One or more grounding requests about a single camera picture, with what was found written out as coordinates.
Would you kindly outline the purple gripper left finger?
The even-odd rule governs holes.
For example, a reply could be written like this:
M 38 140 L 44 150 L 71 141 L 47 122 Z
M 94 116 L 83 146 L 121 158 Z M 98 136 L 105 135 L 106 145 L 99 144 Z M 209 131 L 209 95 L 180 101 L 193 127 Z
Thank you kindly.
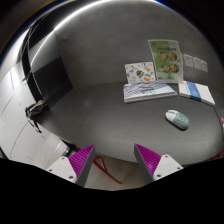
M 60 157 L 47 171 L 84 187 L 94 158 L 95 146 L 91 145 L 69 157 Z

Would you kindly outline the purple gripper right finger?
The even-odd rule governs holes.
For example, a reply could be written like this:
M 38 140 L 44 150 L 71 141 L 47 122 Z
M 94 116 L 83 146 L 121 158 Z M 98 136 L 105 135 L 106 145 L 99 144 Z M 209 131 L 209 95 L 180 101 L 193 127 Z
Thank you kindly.
M 182 169 L 170 155 L 159 155 L 139 144 L 134 145 L 134 155 L 145 184 L 152 183 Z

